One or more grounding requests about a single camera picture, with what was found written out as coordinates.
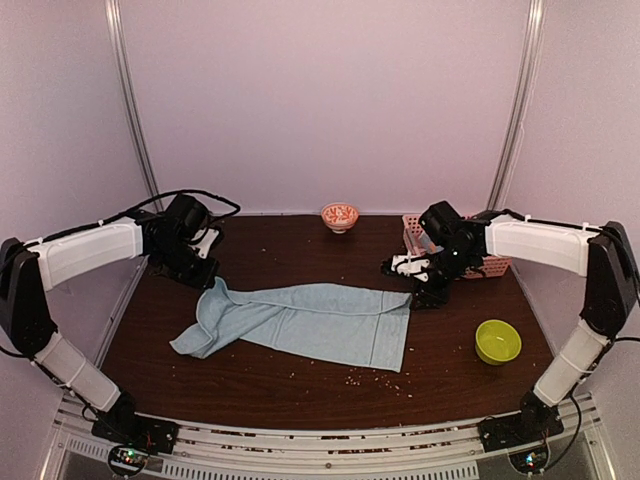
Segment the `plain light blue towel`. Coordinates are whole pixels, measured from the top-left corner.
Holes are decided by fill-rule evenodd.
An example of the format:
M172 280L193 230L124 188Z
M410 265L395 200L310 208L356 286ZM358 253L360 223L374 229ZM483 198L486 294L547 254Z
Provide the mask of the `plain light blue towel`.
M218 277L196 305L196 322L170 342L205 359L236 340L348 366L398 372L411 295L330 283L236 291Z

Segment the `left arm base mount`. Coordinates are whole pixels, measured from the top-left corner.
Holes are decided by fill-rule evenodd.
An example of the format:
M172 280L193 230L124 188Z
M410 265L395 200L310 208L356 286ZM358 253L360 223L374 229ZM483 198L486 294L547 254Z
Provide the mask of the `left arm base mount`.
M133 446L150 454L171 454L179 433L173 421L135 415L132 420L117 422L99 418L91 428L95 437Z

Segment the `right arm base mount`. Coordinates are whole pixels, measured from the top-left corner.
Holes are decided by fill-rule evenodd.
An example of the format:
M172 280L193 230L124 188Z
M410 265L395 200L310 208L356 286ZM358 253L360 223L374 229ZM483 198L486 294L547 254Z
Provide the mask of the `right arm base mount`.
M564 432L560 419L552 419L543 426L530 426L524 424L521 413L487 417L477 427L486 453L539 442Z

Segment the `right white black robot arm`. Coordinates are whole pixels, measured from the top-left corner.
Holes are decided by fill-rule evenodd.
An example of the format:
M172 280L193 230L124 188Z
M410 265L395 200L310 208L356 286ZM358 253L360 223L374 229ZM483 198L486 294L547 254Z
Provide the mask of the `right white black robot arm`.
M583 293L577 324L553 360L521 400L512 430L519 440L535 440L551 424L553 409L590 374L616 341L639 302L639 269L625 227L610 221L537 219L513 210L459 214L448 202L427 208L418 223L438 252L427 255L415 272L418 306L446 304L453 283L488 257L573 276Z

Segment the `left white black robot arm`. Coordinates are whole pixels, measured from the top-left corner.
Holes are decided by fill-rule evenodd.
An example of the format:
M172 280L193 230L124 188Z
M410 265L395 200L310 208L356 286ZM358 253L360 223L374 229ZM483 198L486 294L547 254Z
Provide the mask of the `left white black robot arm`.
M138 257L178 283L212 287L218 262L211 252L222 232L199 201L201 194L173 191L169 206L158 213L139 203L104 220L1 245L1 327L14 348L11 356L29 360L74 393L123 444L144 433L134 399L64 338L46 295L70 279Z

